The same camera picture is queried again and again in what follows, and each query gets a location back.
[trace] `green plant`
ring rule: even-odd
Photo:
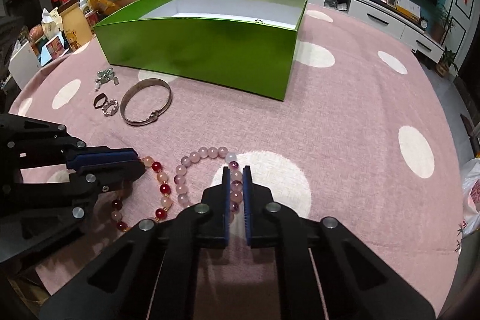
[[[436,8],[435,19],[441,26],[443,26],[447,34],[456,26],[453,17],[449,15],[448,11],[442,4],[439,4]]]
[[[455,71],[458,72],[458,67],[454,63],[455,61],[455,55],[456,53],[453,51],[449,51],[447,47],[443,50],[443,55],[440,61],[445,64],[447,67],[450,68],[451,65],[453,65],[453,68],[455,68]]]

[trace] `green box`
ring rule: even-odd
[[[95,25],[110,64],[285,99],[307,0],[138,0]]]

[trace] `black drawer handle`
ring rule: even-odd
[[[380,22],[381,24],[385,25],[385,26],[388,26],[388,22],[385,22],[383,19],[380,19],[378,18],[377,16],[373,16],[369,13],[367,13],[367,15],[372,19],[372,20],[375,20],[377,22]]]
[[[422,43],[421,43],[420,41],[418,41],[418,40],[417,40],[417,44],[420,45],[420,46],[422,46],[422,47],[424,47],[428,52],[431,52],[431,49],[430,49],[428,46],[426,46],[425,44],[422,44]]]

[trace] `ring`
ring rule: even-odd
[[[116,99],[108,100],[107,102],[105,102],[105,104],[102,107],[102,113],[104,114],[105,117],[110,117],[118,111],[118,109],[119,109],[118,105],[119,105],[119,103],[117,102]],[[113,106],[113,109],[110,110],[110,112],[108,112],[107,109],[110,106]]]
[[[102,99],[105,99],[105,100],[103,101],[102,104],[99,105],[98,103],[99,103]],[[101,94],[97,95],[97,96],[95,97],[95,99],[93,100],[93,107],[94,107],[95,109],[101,109],[101,108],[105,105],[105,103],[107,102],[107,100],[108,100],[107,96],[106,96],[104,93],[101,93]]]
[[[165,105],[161,109],[158,110],[153,110],[153,112],[148,116],[146,120],[141,120],[141,121],[132,121],[129,120],[128,118],[125,117],[125,108],[127,107],[128,102],[131,100],[131,98],[138,93],[140,90],[143,90],[146,87],[150,86],[162,86],[165,87],[168,92],[169,92],[169,98],[167,99]],[[128,89],[128,91],[125,93],[121,100],[120,104],[120,114],[123,118],[123,120],[128,124],[133,127],[142,127],[143,125],[151,124],[152,122],[155,122],[158,120],[158,118],[164,114],[164,112],[167,111],[167,109],[170,107],[172,104],[172,90],[170,89],[170,86],[167,82],[165,82],[162,79],[156,79],[156,78],[150,78],[150,79],[145,79],[137,84],[133,85],[131,88]]]

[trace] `silver bolt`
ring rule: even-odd
[[[85,175],[85,180],[88,183],[94,183],[97,180],[97,177],[93,174],[87,174],[87,175]]]
[[[79,206],[75,206],[71,213],[76,219],[81,219],[83,216],[85,216],[85,212]]]
[[[195,211],[198,214],[205,214],[210,210],[210,207],[207,204],[196,204]]]
[[[322,220],[322,223],[328,229],[334,229],[334,228],[337,228],[338,220],[335,217],[325,217]]]
[[[265,209],[267,209],[270,213],[277,213],[281,208],[282,207],[278,202],[271,202],[265,206]]]
[[[144,219],[144,220],[142,220],[138,223],[138,227],[142,231],[149,231],[150,229],[152,229],[154,227],[154,225],[155,224],[151,219]]]

